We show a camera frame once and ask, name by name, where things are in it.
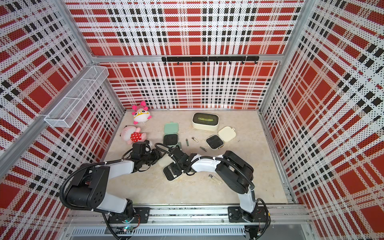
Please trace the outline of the large cream nail clipper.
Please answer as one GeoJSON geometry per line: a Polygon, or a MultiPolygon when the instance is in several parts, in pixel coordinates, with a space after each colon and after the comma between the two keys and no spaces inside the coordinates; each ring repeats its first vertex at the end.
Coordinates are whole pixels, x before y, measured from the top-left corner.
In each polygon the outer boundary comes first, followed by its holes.
{"type": "Polygon", "coordinates": [[[173,174],[173,171],[172,171],[172,169],[170,169],[170,168],[167,168],[167,171],[168,171],[168,173],[169,173],[169,178],[170,178],[170,179],[174,179],[174,178],[175,178],[175,176],[174,176],[174,174],[173,174]]]}

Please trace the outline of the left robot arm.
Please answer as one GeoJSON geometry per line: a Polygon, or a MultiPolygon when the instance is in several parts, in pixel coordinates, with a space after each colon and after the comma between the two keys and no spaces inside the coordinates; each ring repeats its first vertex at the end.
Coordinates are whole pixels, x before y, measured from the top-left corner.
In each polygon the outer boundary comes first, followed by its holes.
{"type": "Polygon", "coordinates": [[[108,182],[123,175],[139,172],[163,157],[149,141],[134,143],[118,160],[83,164],[71,173],[60,187],[59,198],[71,210],[132,215],[132,202],[107,193],[108,182]]]}

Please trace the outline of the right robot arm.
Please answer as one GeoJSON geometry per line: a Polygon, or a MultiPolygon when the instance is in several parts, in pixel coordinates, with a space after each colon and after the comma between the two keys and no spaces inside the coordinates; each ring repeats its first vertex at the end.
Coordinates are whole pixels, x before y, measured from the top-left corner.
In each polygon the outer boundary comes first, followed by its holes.
{"type": "Polygon", "coordinates": [[[216,173],[222,181],[238,194],[240,208],[246,213],[252,213],[257,206],[255,185],[253,183],[254,169],[232,151],[223,155],[210,157],[199,154],[182,152],[175,147],[168,156],[172,163],[163,168],[168,181],[173,181],[183,174],[192,176],[198,172],[216,173]]]}

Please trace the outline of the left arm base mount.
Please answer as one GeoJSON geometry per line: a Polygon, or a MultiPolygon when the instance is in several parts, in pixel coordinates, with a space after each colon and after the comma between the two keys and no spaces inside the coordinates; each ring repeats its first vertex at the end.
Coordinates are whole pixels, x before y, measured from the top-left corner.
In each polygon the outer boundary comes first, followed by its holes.
{"type": "Polygon", "coordinates": [[[121,214],[111,214],[108,218],[109,224],[146,224],[149,219],[151,208],[133,207],[121,214]]]}

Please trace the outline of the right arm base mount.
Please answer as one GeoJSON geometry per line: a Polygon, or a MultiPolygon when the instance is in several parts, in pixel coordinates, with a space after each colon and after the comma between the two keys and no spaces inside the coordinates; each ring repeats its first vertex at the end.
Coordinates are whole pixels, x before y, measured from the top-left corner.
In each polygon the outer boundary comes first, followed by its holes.
{"type": "Polygon", "coordinates": [[[230,223],[264,223],[269,214],[266,213],[264,207],[256,206],[255,209],[248,213],[240,207],[228,207],[228,216],[230,223]]]}

